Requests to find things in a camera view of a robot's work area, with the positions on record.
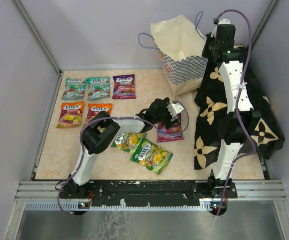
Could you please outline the purple candy bag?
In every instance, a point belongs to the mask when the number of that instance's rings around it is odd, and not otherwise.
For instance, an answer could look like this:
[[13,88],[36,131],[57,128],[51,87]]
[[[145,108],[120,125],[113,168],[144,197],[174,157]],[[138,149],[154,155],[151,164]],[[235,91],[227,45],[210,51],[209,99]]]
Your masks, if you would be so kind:
[[163,123],[159,123],[158,133],[157,133],[157,142],[158,143],[167,143],[184,140],[182,134],[182,117],[181,114],[177,116],[178,123],[176,123],[171,128],[166,128]]
[[114,100],[135,100],[136,97],[136,85],[135,75],[118,75],[113,77],[113,99]]

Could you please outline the checkered paper bag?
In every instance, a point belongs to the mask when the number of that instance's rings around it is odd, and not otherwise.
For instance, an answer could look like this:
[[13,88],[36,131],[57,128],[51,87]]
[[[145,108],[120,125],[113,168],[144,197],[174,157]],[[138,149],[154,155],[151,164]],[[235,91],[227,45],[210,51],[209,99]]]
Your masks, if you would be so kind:
[[138,43],[157,52],[161,68],[175,96],[198,89],[208,59],[203,57],[206,37],[199,30],[204,13],[191,22],[183,15],[151,24],[151,34],[140,33]]

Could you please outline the green lemon candy bag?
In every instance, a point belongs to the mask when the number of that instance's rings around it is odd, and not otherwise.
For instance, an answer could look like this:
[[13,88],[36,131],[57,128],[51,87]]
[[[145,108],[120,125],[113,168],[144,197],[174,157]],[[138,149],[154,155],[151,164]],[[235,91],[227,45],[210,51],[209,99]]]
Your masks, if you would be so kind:
[[145,167],[156,175],[160,175],[169,165],[173,156],[173,153],[157,146],[147,138],[143,138],[133,153],[131,161]]
[[147,136],[147,133],[120,133],[118,134],[111,147],[118,148],[129,154],[134,154],[142,139]]

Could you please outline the green mint candy bag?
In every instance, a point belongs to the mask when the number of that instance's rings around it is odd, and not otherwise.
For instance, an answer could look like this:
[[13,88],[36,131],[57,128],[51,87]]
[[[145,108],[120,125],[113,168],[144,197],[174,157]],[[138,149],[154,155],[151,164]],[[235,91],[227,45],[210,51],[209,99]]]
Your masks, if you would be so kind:
[[90,77],[88,84],[88,101],[109,98],[111,96],[110,77]]
[[83,78],[67,78],[62,95],[64,101],[82,100],[85,96],[87,81]]

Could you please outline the orange fruits candy bag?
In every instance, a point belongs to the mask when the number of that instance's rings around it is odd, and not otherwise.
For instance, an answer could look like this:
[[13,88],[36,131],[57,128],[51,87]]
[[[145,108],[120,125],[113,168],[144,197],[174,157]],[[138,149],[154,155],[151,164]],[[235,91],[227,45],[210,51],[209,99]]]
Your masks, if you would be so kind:
[[64,102],[61,104],[61,112],[57,128],[77,128],[83,120],[85,102]]

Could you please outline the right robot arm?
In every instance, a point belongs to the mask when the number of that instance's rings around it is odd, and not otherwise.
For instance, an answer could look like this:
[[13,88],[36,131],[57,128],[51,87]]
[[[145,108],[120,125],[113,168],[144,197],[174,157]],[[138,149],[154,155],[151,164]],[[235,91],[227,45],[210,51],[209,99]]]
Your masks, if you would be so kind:
[[214,198],[231,191],[233,162],[246,141],[250,140],[261,118],[248,96],[243,76],[245,53],[235,48],[235,34],[236,27],[228,19],[221,19],[214,31],[207,35],[203,50],[203,54],[211,56],[219,67],[227,100],[227,114],[220,120],[218,130],[220,151],[208,178],[207,190]]

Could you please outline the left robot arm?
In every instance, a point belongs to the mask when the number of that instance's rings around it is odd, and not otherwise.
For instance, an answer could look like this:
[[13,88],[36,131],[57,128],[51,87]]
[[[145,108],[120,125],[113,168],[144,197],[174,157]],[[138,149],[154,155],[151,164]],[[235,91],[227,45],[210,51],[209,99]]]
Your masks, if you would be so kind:
[[75,169],[58,191],[59,199],[81,199],[89,192],[94,164],[117,135],[144,134],[157,129],[158,124],[171,128],[180,122],[179,115],[186,109],[180,101],[156,99],[149,108],[133,116],[111,116],[101,111],[80,132],[80,154]]

